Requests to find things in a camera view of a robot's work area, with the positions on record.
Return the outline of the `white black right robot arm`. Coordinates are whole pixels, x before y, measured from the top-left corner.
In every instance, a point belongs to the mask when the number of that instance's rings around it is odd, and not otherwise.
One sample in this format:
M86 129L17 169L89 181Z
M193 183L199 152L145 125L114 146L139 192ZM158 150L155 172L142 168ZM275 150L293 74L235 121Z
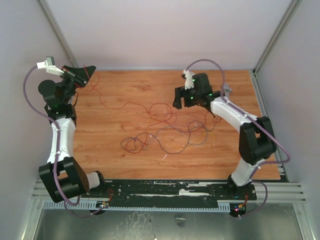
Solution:
M184 85L174 90L173 107L201 106L213 115L227 121L239 133L238 151L240 161L227 179L227 194L239 199L249 189L252 176L277 149L271 121L268 117L257 117L241 108L231 106L231 88L223 84L221 91L213 91L206 73L195 74L184 70Z

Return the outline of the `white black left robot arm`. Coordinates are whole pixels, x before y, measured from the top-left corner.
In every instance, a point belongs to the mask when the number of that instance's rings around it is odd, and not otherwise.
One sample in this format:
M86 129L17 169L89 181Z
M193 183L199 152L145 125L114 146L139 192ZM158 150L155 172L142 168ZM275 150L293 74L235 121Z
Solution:
M47 163L39 167L38 173L55 203L86 193L100 198L108 190L99 171L85 173L74 158L73 140L77 115L70 101L78 88L84 88L88 84L95 70L94 65L82 68L64 65L58 71L60 82L46 79L38 86L52 128L50 155Z

